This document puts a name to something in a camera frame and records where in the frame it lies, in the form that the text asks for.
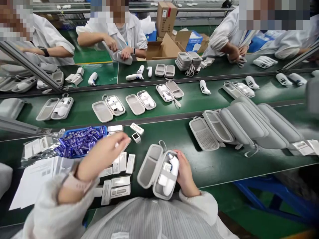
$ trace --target smartwatch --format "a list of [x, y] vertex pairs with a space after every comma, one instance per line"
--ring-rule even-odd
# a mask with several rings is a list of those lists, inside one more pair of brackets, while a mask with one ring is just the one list
[[45, 57], [49, 57], [50, 56], [49, 53], [48, 53], [48, 50], [45, 47], [38, 46], [38, 48], [44, 52], [44, 56]]

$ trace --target white ear thermometer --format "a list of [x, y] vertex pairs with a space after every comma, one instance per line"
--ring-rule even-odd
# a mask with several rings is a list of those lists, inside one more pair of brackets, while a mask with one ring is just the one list
[[[176, 156], [173, 156], [170, 153], [168, 153], [168, 157], [170, 158], [169, 162], [172, 165], [171, 173], [174, 176], [177, 176], [178, 170], [179, 170], [179, 160]], [[163, 187], [163, 192], [166, 196], [169, 196], [170, 193], [173, 191], [174, 184], [175, 184], [175, 181], [173, 181], [172, 179], [167, 180], [166, 186]]]
[[147, 67], [146, 69], [149, 71], [149, 73], [148, 73], [149, 78], [151, 78], [151, 77], [152, 77], [152, 74], [153, 74], [153, 67], [149, 66], [149, 67]]
[[292, 82], [290, 80], [288, 80], [287, 76], [285, 76], [282, 73], [279, 73], [276, 75], [277, 80], [279, 81], [280, 84], [282, 84], [283, 86], [292, 86]]
[[139, 70], [137, 71], [137, 74], [143, 74], [145, 67], [143, 65], [140, 66]]
[[311, 72], [311, 74], [312, 74], [314, 77], [319, 77], [319, 70], [315, 70], [315, 71]]
[[90, 86], [96, 86], [96, 84], [95, 84], [95, 80], [97, 79], [97, 73], [96, 72], [94, 72], [91, 76], [90, 76], [90, 78], [89, 78], [89, 80], [88, 80], [88, 84], [90, 85]]
[[200, 86], [200, 90], [202, 91], [203, 94], [206, 94], [206, 95], [211, 94], [210, 90], [207, 89], [206, 82], [204, 80], [201, 80], [199, 82], [199, 86]]
[[302, 76], [292, 73], [288, 76], [292, 81], [294, 81], [298, 86], [302, 86], [307, 84], [307, 80], [303, 78]]
[[127, 81], [131, 81], [131, 80], [144, 80], [142, 74], [128, 75], [125, 79], [126, 79]]
[[247, 83], [247, 85], [251, 88], [251, 89], [259, 89], [259, 85], [256, 84], [254, 78], [252, 76], [247, 76], [245, 78], [245, 81]]
[[263, 69], [267, 69], [267, 68], [270, 67], [268, 64], [264, 63], [263, 61], [261, 61], [261, 60], [259, 60], [259, 59], [254, 60], [253, 63], [254, 63], [256, 66], [259, 66], [259, 67], [261, 67], [261, 68], [263, 68]]

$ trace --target white sleeve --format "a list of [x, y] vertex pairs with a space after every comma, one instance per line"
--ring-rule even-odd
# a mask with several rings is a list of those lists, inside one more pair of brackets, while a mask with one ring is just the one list
[[14, 238], [66, 239], [81, 238], [85, 229], [82, 220], [94, 199], [95, 181], [92, 188], [76, 204], [57, 204], [57, 195], [65, 175], [55, 176], [44, 184], [34, 209], [28, 215], [22, 231]]
[[200, 192], [200, 196], [188, 198], [183, 194], [182, 190], [180, 190], [179, 198], [182, 202], [192, 205], [200, 210], [199, 214], [210, 226], [216, 224], [216, 228], [223, 239], [238, 239], [238, 237], [233, 234], [219, 218], [217, 201], [213, 195], [204, 191]]
[[41, 30], [50, 47], [62, 46], [68, 52], [74, 55], [74, 46], [67, 39], [65, 39], [47, 19], [45, 19]]
[[140, 21], [138, 20], [138, 25], [137, 25], [137, 44], [136, 48], [140, 50], [147, 50], [147, 38], [145, 34], [143, 33], [142, 26]]
[[233, 10], [214, 30], [208, 45], [214, 51], [220, 51], [229, 42], [228, 36], [234, 29], [238, 17], [238, 9]]
[[307, 31], [304, 30], [289, 30], [281, 35], [279, 48], [275, 53], [278, 59], [286, 59], [295, 57], [302, 48], [302, 41], [308, 36]]

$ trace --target blue chair leg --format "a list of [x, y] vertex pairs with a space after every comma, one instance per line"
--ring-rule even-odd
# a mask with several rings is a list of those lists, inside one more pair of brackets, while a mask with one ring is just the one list
[[[245, 194], [252, 203], [253, 208], [306, 224], [316, 224], [318, 222], [318, 208], [295, 195], [272, 176], [245, 179], [234, 182], [234, 184]], [[273, 193], [274, 196], [269, 207], [266, 207], [249, 187]], [[280, 206], [283, 201], [292, 207], [300, 216], [281, 211]]]

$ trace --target brown cardboard box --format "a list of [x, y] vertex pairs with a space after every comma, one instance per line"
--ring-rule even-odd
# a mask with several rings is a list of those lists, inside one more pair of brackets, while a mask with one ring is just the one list
[[203, 37], [203, 40], [202, 40], [202, 43], [201, 43], [201, 47], [197, 51], [197, 53], [204, 53], [204, 51], [208, 47], [208, 43], [209, 43], [209, 36], [207, 36], [206, 34], [201, 34], [201, 36]]
[[157, 7], [157, 35], [164, 37], [165, 33], [172, 33], [175, 19], [177, 15], [177, 7], [171, 2], [159, 2]]
[[146, 60], [175, 59], [179, 52], [185, 52], [185, 49], [178, 42], [165, 34], [163, 41], [149, 41], [147, 43]]

